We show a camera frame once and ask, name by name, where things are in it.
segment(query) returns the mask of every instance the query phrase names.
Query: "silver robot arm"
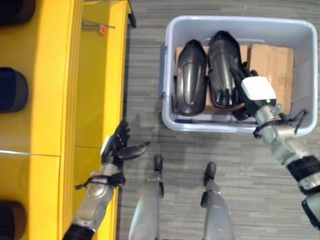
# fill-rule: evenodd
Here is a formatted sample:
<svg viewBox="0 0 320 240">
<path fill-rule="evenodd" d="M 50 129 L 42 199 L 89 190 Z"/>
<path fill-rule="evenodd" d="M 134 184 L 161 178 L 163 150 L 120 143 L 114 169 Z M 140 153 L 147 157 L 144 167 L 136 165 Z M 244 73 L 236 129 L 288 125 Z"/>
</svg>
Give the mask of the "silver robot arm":
<svg viewBox="0 0 320 240">
<path fill-rule="evenodd" d="M 298 183 L 301 192 L 306 195 L 302 208 L 311 224 L 320 228 L 320 162 L 308 146 L 296 136 L 290 121 L 276 104 L 276 94 L 265 77 L 258 76 L 243 67 L 230 70 L 245 109 L 233 115 L 243 120 L 255 117 L 258 127 L 254 131 L 271 149 L 271 153 L 285 166 Z"/>
<path fill-rule="evenodd" d="M 128 123 L 122 121 L 114 135 L 107 137 L 101 149 L 101 169 L 75 188 L 86 188 L 83 202 L 78 207 L 74 219 L 62 240 L 91 240 L 102 223 L 109 202 L 117 186 L 126 182 L 121 171 L 126 160 L 144 154 L 150 142 L 127 147 L 130 137 Z"/>
</svg>

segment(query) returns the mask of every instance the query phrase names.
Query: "yellow cabinet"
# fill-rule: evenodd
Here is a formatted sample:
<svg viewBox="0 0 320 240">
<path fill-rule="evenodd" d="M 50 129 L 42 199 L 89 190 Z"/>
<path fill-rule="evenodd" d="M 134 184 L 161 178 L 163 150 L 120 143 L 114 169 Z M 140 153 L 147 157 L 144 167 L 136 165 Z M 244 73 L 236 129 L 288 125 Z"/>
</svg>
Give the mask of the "yellow cabinet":
<svg viewBox="0 0 320 240">
<path fill-rule="evenodd" d="M 32 19 L 0 28 L 0 67 L 27 80 L 26 106 L 0 114 L 0 200 L 26 209 L 25 240 L 60 240 L 122 119 L 128 0 L 37 0 Z M 82 19 L 115 26 L 83 31 Z M 96 239 L 116 238 L 118 191 Z"/>
</svg>

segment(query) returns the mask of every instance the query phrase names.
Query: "black cable tie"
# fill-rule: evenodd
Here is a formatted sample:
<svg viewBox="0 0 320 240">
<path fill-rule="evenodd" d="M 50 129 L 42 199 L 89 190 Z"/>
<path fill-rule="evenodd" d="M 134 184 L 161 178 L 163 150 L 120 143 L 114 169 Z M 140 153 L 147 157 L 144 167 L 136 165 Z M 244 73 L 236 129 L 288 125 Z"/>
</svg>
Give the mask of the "black cable tie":
<svg viewBox="0 0 320 240">
<path fill-rule="evenodd" d="M 107 182 L 97 181 L 99 179 L 106 179 Z M 84 183 L 74 186 L 76 190 L 80 190 L 82 188 L 87 188 L 88 184 L 102 184 L 108 185 L 112 188 L 115 188 L 119 185 L 124 185 L 126 183 L 126 178 L 123 172 L 117 172 L 111 176 L 107 175 L 96 175 L 89 177 Z"/>
<path fill-rule="evenodd" d="M 268 127 L 270 125 L 279 125 L 279 124 L 281 125 L 281 124 L 284 124 L 284 123 L 283 123 L 282 120 L 267 121 L 264 124 L 262 124 L 261 126 L 257 126 L 256 127 L 256 129 L 253 132 L 253 136 L 256 139 L 259 139 L 259 138 L 261 138 L 260 132 L 261 132 L 262 129 L 264 129 L 265 127 Z"/>
</svg>

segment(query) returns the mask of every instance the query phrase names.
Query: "cardboard box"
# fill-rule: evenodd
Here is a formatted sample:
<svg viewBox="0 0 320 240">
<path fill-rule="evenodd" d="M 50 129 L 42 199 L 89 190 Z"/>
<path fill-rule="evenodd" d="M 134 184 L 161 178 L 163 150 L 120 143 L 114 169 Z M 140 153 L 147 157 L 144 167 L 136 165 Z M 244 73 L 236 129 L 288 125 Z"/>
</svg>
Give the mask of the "cardboard box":
<svg viewBox="0 0 320 240">
<path fill-rule="evenodd" d="M 253 44 L 249 50 L 248 66 L 269 80 L 275 91 L 276 102 L 282 104 L 284 114 L 288 115 L 291 109 L 294 50 Z"/>
<path fill-rule="evenodd" d="M 205 51 L 205 53 L 207 54 L 209 51 L 209 46 L 202 46 L 203 50 Z M 175 54 L 175 76 L 177 75 L 177 71 L 178 71 L 178 58 L 182 52 L 182 50 L 184 49 L 183 46 L 178 46 L 176 48 L 176 54 Z M 241 61 L 242 62 L 246 62 L 248 60 L 248 45 L 243 44 L 240 45 L 240 54 L 241 54 Z M 205 75 L 208 76 L 208 65 L 206 66 L 206 70 L 205 70 Z M 205 109 L 204 112 L 206 114 L 226 114 L 226 113 L 232 113 L 233 111 L 239 110 L 244 106 L 244 104 L 240 104 L 239 106 L 233 107 L 233 108 L 218 108 L 215 105 L 213 105 L 212 101 L 211 101 L 211 91 L 210 91 L 210 87 L 208 85 L 208 88 L 206 90 L 206 96 L 205 96 Z"/>
</svg>

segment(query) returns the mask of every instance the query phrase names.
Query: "gray plastic bin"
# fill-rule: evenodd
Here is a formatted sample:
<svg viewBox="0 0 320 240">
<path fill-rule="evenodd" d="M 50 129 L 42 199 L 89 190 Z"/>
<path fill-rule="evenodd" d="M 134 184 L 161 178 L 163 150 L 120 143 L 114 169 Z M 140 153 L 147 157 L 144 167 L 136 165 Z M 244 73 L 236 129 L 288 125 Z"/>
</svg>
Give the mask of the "gray plastic bin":
<svg viewBox="0 0 320 240">
<path fill-rule="evenodd" d="M 240 44 L 269 44 L 294 49 L 294 69 L 290 117 L 306 109 L 298 135 L 309 134 L 317 124 L 318 57 L 317 31 L 302 20 L 240 17 L 240 16 L 179 16 L 167 26 L 163 76 L 162 120 L 175 131 L 252 133 L 255 120 L 239 122 L 232 115 L 200 114 L 187 117 L 172 110 L 172 91 L 176 47 L 197 39 L 203 45 L 219 30 L 230 32 Z"/>
</svg>

